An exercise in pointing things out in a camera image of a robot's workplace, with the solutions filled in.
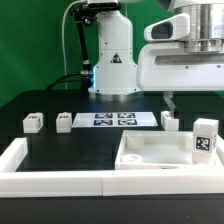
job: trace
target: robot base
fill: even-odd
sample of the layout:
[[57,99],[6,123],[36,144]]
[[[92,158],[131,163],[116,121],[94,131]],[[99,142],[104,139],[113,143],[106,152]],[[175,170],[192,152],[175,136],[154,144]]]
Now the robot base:
[[89,92],[89,97],[92,99],[102,100],[102,101],[117,101],[124,102],[130,101],[143,96],[143,92],[136,91],[130,94],[101,94],[97,92]]

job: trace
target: black table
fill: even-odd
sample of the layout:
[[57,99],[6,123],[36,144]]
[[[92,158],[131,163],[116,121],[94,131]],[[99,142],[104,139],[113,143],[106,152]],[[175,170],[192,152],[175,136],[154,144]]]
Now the black table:
[[[224,99],[212,92],[178,92],[180,131],[192,131],[197,118],[218,119],[224,138]],[[128,102],[100,102],[79,91],[28,91],[0,109],[0,154],[16,137],[27,137],[28,155],[17,172],[113,170],[123,130],[162,130],[158,127],[78,128],[56,133],[60,112],[160,112],[168,110],[163,94],[145,93]],[[33,112],[44,114],[44,127],[24,135],[22,120]],[[224,195],[158,195],[0,199],[1,223],[197,223],[224,220]]]

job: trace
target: green wall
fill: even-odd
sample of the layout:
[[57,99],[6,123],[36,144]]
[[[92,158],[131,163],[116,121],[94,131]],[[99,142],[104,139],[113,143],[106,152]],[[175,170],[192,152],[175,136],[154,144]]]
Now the green wall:
[[[63,75],[61,21],[71,0],[1,0],[0,106],[26,90],[44,89]],[[143,30],[169,17],[156,0],[128,5],[134,26],[134,60],[145,45]],[[98,60],[97,25],[85,28],[91,63]],[[81,68],[80,47],[73,18],[66,20],[68,72]]]

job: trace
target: white tray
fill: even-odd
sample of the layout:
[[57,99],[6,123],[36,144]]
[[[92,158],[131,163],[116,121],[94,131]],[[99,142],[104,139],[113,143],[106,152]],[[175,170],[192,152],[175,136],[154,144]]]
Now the white tray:
[[[191,135],[192,132],[124,131],[115,161],[115,169],[204,167],[205,164],[193,164],[193,151],[186,148],[186,140]],[[217,153],[222,155],[220,152],[218,145]],[[209,166],[223,167],[217,153],[214,153],[214,163]]]

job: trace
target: white robot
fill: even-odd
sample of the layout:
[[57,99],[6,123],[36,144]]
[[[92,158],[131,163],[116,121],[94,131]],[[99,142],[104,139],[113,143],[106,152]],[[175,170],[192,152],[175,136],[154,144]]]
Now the white robot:
[[224,0],[158,0],[174,12],[144,31],[140,53],[143,91],[224,89]]
[[117,0],[88,0],[97,14],[99,61],[94,67],[94,84],[90,97],[108,101],[125,101],[138,95],[137,65],[133,61],[133,27],[119,10],[111,8]]

